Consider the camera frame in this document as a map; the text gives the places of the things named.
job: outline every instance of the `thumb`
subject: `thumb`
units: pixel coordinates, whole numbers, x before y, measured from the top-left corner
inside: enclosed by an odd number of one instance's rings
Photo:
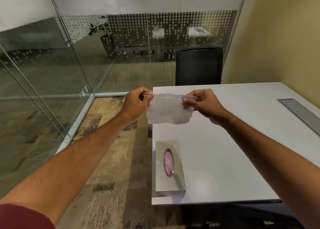
[[[196,107],[197,106],[197,101],[195,101],[195,100],[193,100],[191,98],[186,98],[185,97],[185,98],[182,99],[182,102],[187,104],[187,105],[190,105],[192,107]]]
[[[150,94],[148,94],[145,98],[143,98],[143,103],[145,103],[145,104],[148,104],[148,103],[150,103],[150,101],[153,99],[153,94],[152,93],[150,93]]]

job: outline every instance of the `hand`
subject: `hand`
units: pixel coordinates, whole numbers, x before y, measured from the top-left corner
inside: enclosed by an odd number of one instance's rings
[[[223,125],[231,114],[222,106],[212,89],[194,90],[187,95],[196,96],[197,100],[184,98],[182,102],[194,107],[214,124]]]
[[[143,98],[143,93],[152,93]],[[118,114],[128,123],[136,121],[146,111],[148,104],[153,99],[153,92],[145,87],[139,87],[127,93],[124,104]]]

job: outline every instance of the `white tissue paper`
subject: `white tissue paper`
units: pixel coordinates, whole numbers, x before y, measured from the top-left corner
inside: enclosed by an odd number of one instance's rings
[[[196,100],[195,96],[175,95],[170,93],[154,94],[146,109],[148,124],[171,123],[185,124],[190,121],[194,107],[183,105],[183,98]]]

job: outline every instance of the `plant pot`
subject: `plant pot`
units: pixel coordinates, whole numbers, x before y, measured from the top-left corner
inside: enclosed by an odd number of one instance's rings
[[[104,50],[106,51],[106,55],[108,58],[115,58],[117,57],[117,51],[115,48],[115,45],[113,43],[113,38],[112,36],[101,36],[100,37],[101,43],[103,45]]]

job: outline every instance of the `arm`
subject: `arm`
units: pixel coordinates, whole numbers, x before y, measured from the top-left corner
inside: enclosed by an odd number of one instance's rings
[[[318,228],[320,168],[238,119],[221,105],[211,89],[195,90],[188,95],[197,96],[197,101],[184,99],[183,102],[230,134],[300,222],[308,229]]]
[[[117,116],[53,156],[15,186],[0,204],[30,208],[56,225],[120,132],[145,112],[153,95],[139,102],[144,92],[152,93],[143,87],[128,93]]]

